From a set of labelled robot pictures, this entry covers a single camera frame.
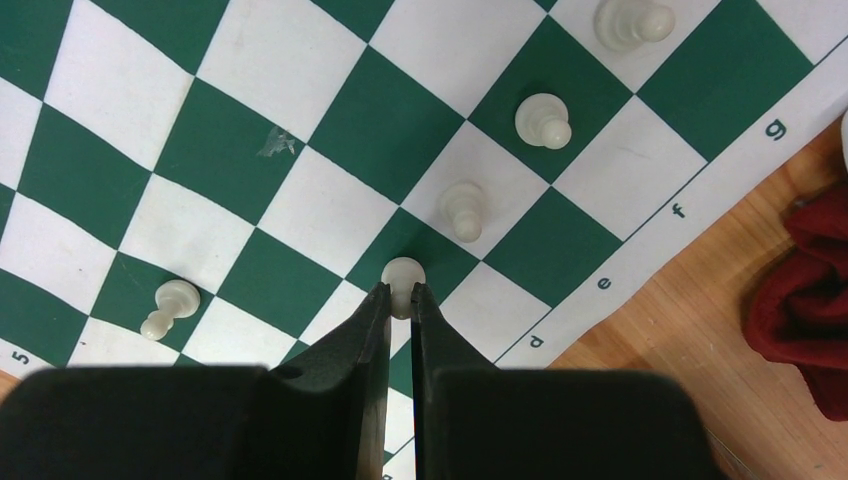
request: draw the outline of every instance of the dark red towel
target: dark red towel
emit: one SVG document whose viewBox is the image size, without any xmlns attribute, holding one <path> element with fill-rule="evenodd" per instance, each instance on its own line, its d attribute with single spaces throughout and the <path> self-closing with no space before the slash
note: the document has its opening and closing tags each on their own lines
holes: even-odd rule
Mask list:
<svg viewBox="0 0 848 480">
<path fill-rule="evenodd" d="M 848 420 L 848 185 L 786 221 L 797 251 L 757 294 L 745 339 L 772 362 L 798 367 L 825 417 Z"/>
</svg>

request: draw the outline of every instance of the white chess piece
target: white chess piece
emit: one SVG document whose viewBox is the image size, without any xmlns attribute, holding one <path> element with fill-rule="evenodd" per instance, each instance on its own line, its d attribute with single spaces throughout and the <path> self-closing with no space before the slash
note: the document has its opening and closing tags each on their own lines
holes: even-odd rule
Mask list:
<svg viewBox="0 0 848 480">
<path fill-rule="evenodd" d="M 534 147 L 558 150 L 571 140 L 568 108 L 555 95 L 531 95 L 515 112 L 515 130 L 522 140 Z"/>
<path fill-rule="evenodd" d="M 141 324 L 141 334 L 150 340 L 161 340 L 174 326 L 175 318 L 194 315 L 200 307 L 200 292 L 184 280 L 171 280 L 156 289 L 159 310 Z"/>
<path fill-rule="evenodd" d="M 412 316 L 412 287 L 426 283 L 424 268 L 409 257 L 399 257 L 386 264 L 380 281 L 392 288 L 392 316 L 406 320 Z"/>
<path fill-rule="evenodd" d="M 457 183 L 439 197 L 439 210 L 450 223 L 459 241 L 471 243 L 483 233 L 486 195 L 471 182 Z"/>
<path fill-rule="evenodd" d="M 618 52 L 659 42 L 672 30 L 674 10 L 651 0 L 604 0 L 595 13 L 595 35 Z"/>
</svg>

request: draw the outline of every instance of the wood grain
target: wood grain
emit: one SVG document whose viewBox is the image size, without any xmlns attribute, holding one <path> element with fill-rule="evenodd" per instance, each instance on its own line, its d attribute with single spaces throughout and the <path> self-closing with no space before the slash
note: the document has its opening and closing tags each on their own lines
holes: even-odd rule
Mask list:
<svg viewBox="0 0 848 480">
<path fill-rule="evenodd" d="M 763 278 L 792 248 L 783 220 L 844 180 L 831 125 L 566 350 L 553 368 L 640 368 L 677 379 L 734 478 L 848 478 L 848 422 L 826 420 L 793 366 L 768 363 L 740 331 Z"/>
</svg>

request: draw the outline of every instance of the number 5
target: number 5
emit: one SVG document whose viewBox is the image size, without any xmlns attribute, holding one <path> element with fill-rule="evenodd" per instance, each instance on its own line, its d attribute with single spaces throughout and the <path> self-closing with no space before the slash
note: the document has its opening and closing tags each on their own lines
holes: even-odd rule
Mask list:
<svg viewBox="0 0 848 480">
<path fill-rule="evenodd" d="M 19 362 L 23 362 L 24 365 L 29 363 L 29 357 L 27 357 L 23 353 L 12 352 L 12 358 Z"/>
</svg>

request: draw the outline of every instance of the red fabric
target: red fabric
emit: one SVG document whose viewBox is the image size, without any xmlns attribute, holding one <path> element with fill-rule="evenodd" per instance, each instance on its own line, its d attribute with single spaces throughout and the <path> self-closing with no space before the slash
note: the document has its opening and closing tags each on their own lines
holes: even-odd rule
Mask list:
<svg viewBox="0 0 848 480">
<path fill-rule="evenodd" d="M 848 420 L 848 185 L 786 221 L 797 251 L 757 294 L 743 333 L 772 362 L 798 367 L 825 417 Z"/>
</svg>

